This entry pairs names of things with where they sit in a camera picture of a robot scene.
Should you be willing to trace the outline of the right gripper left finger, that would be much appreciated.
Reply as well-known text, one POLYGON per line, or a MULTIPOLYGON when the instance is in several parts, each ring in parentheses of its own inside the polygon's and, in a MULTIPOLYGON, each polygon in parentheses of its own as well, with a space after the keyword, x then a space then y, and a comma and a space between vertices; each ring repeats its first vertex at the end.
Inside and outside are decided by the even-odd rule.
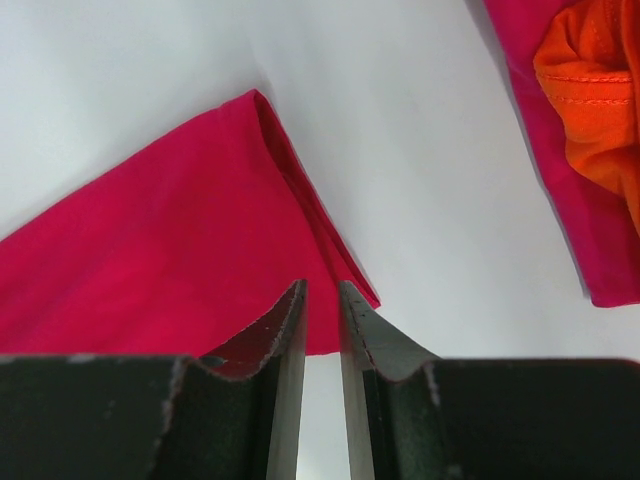
POLYGON ((198 358, 1 359, 5 479, 292 479, 307 284, 198 358))

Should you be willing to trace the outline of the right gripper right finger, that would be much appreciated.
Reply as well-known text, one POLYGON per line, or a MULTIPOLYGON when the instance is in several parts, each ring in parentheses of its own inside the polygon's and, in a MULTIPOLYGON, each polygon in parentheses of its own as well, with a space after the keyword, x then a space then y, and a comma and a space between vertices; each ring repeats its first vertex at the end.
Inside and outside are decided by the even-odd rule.
POLYGON ((441 358, 340 285, 355 479, 635 479, 639 366, 441 358))

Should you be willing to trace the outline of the crimson red t shirt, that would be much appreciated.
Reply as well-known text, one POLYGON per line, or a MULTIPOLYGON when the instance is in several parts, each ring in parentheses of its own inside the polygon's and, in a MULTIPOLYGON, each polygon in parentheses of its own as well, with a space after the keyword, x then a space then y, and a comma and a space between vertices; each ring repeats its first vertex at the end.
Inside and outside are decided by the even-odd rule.
POLYGON ((187 121, 1 243, 5 353, 201 356, 308 284, 309 354, 339 348, 339 289, 379 299, 267 98, 187 121))

